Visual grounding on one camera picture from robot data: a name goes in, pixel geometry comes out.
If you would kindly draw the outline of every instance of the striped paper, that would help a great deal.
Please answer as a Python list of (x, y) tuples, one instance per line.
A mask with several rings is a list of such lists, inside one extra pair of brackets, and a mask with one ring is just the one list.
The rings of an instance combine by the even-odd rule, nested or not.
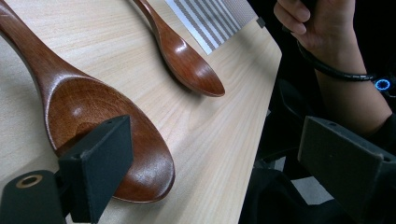
[(256, 17), (246, 0), (166, 0), (206, 54)]

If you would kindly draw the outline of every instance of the sleeve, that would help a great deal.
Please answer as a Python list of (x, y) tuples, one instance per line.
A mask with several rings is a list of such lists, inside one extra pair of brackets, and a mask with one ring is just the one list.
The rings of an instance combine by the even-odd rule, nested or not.
[(396, 114), (393, 113), (382, 128), (367, 140), (396, 156)]

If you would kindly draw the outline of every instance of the wooden spoon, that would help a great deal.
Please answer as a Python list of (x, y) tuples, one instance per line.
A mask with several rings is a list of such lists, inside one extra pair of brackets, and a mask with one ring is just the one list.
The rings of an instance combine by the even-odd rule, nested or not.
[(61, 59), (3, 0), (0, 31), (30, 68), (40, 92), (49, 141), (57, 156), (102, 121), (130, 115), (134, 162), (114, 197), (151, 203), (167, 195), (175, 180), (172, 156), (158, 130), (130, 99)]
[(224, 87), (210, 65), (155, 12), (146, 0), (134, 0), (148, 19), (164, 60), (189, 89), (207, 96), (224, 95)]

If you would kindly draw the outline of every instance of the wooden table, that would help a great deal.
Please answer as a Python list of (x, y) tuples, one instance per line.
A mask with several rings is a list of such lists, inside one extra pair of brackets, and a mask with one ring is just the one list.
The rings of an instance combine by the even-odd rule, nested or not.
[[(237, 223), (281, 56), (265, 28), (253, 20), (207, 56), (163, 0), (150, 1), (217, 72), (226, 93), (212, 98), (169, 74), (132, 2), (7, 3), (63, 59), (132, 99), (174, 158), (175, 185), (163, 200), (112, 199), (100, 223)], [(58, 170), (40, 99), (22, 60), (0, 38), (0, 189), (40, 169)]]

